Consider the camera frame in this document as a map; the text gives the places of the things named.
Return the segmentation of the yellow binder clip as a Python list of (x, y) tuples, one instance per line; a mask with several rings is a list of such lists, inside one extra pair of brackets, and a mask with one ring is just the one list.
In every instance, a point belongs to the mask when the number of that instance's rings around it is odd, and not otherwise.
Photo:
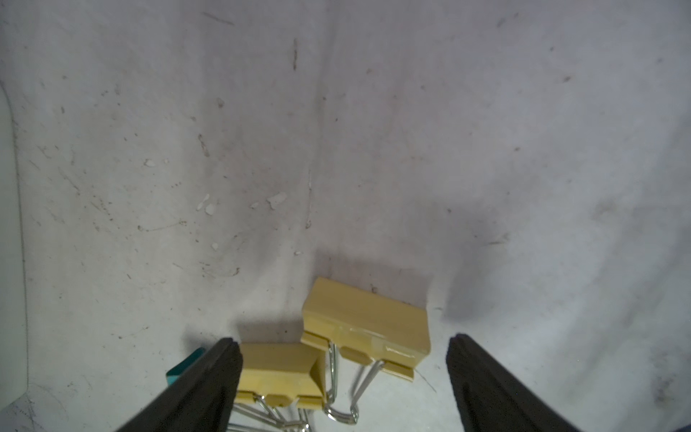
[(326, 355), (302, 343), (242, 343), (233, 412), (275, 431), (313, 431), (327, 403)]
[[(302, 344), (327, 355), (330, 388), (323, 412), (346, 425), (358, 423), (358, 403), (377, 374), (412, 382), (415, 369), (431, 353), (425, 310), (321, 276), (302, 306), (302, 327)], [(369, 368), (348, 412), (335, 409), (341, 358)]]

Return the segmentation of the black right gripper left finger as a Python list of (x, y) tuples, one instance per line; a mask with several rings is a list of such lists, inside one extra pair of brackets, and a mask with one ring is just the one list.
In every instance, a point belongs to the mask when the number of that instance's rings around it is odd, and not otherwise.
[(239, 343), (219, 340), (120, 430), (227, 430), (242, 365)]

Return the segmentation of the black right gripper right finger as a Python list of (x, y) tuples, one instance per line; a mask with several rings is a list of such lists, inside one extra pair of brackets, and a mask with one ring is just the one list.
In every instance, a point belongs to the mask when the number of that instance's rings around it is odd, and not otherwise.
[(450, 338), (446, 366), (466, 431), (575, 431), (466, 334)]

